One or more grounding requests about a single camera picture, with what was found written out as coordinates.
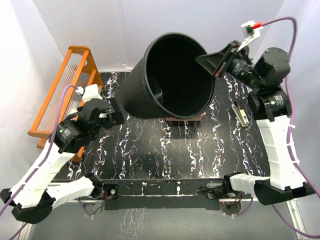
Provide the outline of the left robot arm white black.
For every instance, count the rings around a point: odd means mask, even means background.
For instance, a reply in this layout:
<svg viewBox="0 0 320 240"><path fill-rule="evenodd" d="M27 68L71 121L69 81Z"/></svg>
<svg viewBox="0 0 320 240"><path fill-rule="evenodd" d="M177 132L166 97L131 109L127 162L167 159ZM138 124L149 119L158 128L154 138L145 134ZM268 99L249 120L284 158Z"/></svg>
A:
<svg viewBox="0 0 320 240"><path fill-rule="evenodd" d="M100 131L125 123L116 99L93 98L75 113L55 124L43 151L26 175L12 188L1 190L4 205L12 206L17 221L37 224L55 208L81 197L97 200L103 196L104 183L94 173L50 187L61 168L78 151L96 140Z"/></svg>

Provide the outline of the large black plastic bucket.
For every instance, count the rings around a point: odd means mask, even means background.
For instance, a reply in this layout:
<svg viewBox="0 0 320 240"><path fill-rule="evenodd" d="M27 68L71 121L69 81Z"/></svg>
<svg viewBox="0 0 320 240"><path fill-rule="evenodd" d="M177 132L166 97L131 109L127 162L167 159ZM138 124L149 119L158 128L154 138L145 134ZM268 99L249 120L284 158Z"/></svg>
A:
<svg viewBox="0 0 320 240"><path fill-rule="evenodd" d="M214 97L214 78L196 57L206 50L182 33L153 40L122 81L118 94L127 113L139 119L191 119L201 115Z"/></svg>

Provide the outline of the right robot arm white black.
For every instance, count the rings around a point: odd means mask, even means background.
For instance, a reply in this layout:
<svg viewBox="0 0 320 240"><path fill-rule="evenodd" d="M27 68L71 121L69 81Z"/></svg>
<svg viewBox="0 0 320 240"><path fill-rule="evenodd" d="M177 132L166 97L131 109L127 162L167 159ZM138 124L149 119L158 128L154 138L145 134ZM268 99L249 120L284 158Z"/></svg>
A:
<svg viewBox="0 0 320 240"><path fill-rule="evenodd" d="M293 160L293 146L288 136L293 112L289 96L281 87L290 72L288 53L270 47L253 63L249 48L232 41L221 51L200 55L195 60L212 76L228 73L250 88L247 101L259 128L270 168L267 177L230 173L224 176L221 186L203 190L230 199L243 192L265 206L313 195L315 190L298 170L298 162Z"/></svg>

